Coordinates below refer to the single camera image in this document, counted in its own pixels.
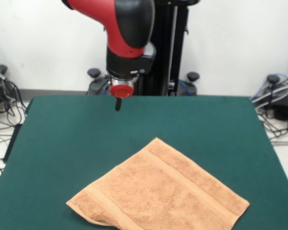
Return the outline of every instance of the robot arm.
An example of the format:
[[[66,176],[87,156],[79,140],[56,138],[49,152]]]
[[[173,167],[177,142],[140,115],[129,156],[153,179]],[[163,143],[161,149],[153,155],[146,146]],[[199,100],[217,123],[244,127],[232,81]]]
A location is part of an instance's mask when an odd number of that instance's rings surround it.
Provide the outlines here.
[[[111,94],[117,98],[133,95],[140,73],[148,73],[156,55],[149,43],[155,7],[153,0],[62,0],[102,23],[108,33],[107,71]]]

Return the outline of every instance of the green table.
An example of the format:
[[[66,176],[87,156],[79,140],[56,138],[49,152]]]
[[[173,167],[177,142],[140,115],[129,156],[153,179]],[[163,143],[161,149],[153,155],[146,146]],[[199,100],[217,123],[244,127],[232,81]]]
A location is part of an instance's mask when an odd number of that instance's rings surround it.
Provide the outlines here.
[[[246,198],[235,230],[288,230],[288,181],[250,101],[37,97],[0,181],[0,230],[95,230],[65,202],[155,137]]]

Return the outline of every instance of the orange towel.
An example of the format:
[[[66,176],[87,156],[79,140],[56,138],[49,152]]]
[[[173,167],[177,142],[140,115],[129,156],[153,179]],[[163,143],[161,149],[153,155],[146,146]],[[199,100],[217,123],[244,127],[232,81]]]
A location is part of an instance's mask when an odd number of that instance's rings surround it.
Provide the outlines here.
[[[250,204],[155,139],[67,205],[90,223],[121,230],[230,230]]]

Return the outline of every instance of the white wall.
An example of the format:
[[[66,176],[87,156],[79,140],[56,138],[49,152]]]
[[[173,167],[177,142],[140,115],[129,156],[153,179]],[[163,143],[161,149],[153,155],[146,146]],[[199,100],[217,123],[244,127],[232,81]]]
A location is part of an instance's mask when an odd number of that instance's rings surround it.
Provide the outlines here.
[[[288,74],[288,0],[202,0],[190,7],[181,77],[200,94],[252,95],[267,74]],[[0,0],[0,63],[22,89],[86,90],[105,70],[106,33],[61,0]]]

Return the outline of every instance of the black metal stand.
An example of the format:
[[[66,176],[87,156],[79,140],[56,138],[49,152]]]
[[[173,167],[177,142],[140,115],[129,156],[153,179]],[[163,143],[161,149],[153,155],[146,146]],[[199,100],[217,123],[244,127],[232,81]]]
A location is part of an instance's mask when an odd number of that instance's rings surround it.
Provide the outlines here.
[[[150,74],[135,85],[136,95],[168,95],[176,93],[188,6],[199,0],[155,1],[156,17],[151,37],[157,55]]]

